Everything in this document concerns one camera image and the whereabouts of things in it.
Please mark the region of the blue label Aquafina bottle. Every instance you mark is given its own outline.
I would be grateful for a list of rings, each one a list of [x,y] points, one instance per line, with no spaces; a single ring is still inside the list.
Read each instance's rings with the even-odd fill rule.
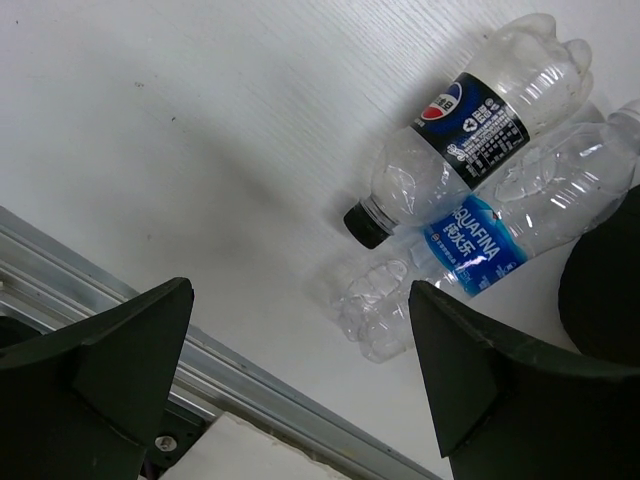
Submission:
[[[527,261],[607,220],[639,162],[639,103],[598,123],[570,120],[390,257],[356,271],[336,302],[338,321],[369,361],[414,347],[408,296],[416,280],[466,301]]]

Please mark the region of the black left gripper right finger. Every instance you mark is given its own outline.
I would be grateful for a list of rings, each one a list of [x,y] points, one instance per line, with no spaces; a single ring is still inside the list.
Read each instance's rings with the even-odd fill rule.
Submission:
[[[635,479],[639,371],[572,353],[416,281],[410,320],[457,479]]]

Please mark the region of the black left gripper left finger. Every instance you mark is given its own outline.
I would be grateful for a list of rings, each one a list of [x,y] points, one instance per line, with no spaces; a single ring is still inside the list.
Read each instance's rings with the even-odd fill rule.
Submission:
[[[193,308],[173,278],[1,350],[4,479],[135,479],[160,432]]]

